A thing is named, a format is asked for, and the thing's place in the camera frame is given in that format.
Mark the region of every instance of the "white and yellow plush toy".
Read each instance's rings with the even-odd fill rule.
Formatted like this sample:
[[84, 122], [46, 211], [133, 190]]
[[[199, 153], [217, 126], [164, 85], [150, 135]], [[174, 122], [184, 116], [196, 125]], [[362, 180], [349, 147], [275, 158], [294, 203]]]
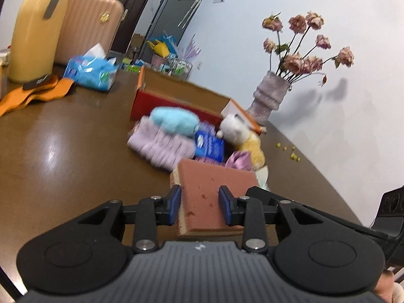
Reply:
[[261, 150], [261, 139], [235, 115], [227, 115], [219, 126], [217, 137], [231, 143], [236, 150], [251, 153], [252, 170], [264, 166], [265, 156]]

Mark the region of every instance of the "bottle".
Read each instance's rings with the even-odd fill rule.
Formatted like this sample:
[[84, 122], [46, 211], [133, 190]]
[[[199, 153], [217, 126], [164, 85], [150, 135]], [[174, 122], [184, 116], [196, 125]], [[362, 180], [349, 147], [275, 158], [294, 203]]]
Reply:
[[11, 41], [8, 77], [27, 83], [52, 73], [67, 0], [25, 0]]

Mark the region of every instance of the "wooden table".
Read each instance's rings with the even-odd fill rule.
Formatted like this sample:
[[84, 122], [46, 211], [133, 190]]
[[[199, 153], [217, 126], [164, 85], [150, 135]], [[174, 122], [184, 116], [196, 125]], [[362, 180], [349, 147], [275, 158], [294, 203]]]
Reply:
[[[0, 265], [20, 290], [25, 291], [15, 258], [31, 238], [107, 200], [129, 205], [168, 192], [169, 174], [126, 146], [136, 79], [120, 71], [109, 93], [76, 87], [61, 100], [33, 103], [0, 118]], [[15, 87], [3, 77], [3, 95]], [[289, 150], [276, 148], [277, 142]], [[290, 160], [291, 146], [268, 124], [262, 148], [271, 190], [358, 222], [304, 156], [300, 163]], [[130, 245], [132, 232], [129, 226], [124, 244]], [[173, 240], [175, 228], [161, 226], [159, 236]], [[11, 301], [0, 289], [0, 302]]]

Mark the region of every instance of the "green leaf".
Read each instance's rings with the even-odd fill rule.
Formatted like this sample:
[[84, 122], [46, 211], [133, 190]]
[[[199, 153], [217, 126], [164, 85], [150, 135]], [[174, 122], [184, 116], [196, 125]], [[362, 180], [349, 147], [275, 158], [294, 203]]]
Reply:
[[281, 52], [284, 52], [284, 51], [289, 51], [289, 49], [288, 49], [288, 43], [284, 43], [284, 44], [281, 44], [281, 45], [278, 45], [277, 46], [277, 48], [275, 49], [275, 53], [278, 55], [278, 54], [280, 54]]

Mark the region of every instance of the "flower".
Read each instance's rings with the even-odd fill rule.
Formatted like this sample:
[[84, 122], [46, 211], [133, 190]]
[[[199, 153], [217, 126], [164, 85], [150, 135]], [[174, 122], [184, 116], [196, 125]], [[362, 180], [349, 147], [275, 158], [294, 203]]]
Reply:
[[293, 74], [299, 74], [300, 67], [302, 66], [300, 54], [297, 53], [286, 56], [282, 65], [285, 69], [290, 70]]
[[297, 15], [289, 19], [290, 29], [297, 33], [304, 33], [307, 28], [306, 19], [302, 15]]
[[308, 12], [306, 16], [307, 25], [309, 25], [314, 30], [321, 29], [321, 26], [324, 25], [324, 19], [315, 12]]
[[269, 38], [264, 41], [264, 50], [269, 54], [276, 49], [276, 43]]
[[347, 66], [348, 68], [354, 64], [354, 55], [349, 47], [345, 47], [339, 50], [337, 58], [335, 61], [339, 64]]
[[323, 60], [322, 58], [308, 57], [302, 61], [302, 65], [299, 69], [299, 74], [310, 74], [315, 70], [321, 70], [323, 68]]
[[274, 32], [282, 32], [282, 22], [277, 16], [271, 15], [262, 22], [262, 27]]
[[330, 40], [323, 34], [319, 34], [316, 38], [316, 47], [320, 47], [322, 49], [331, 49]]

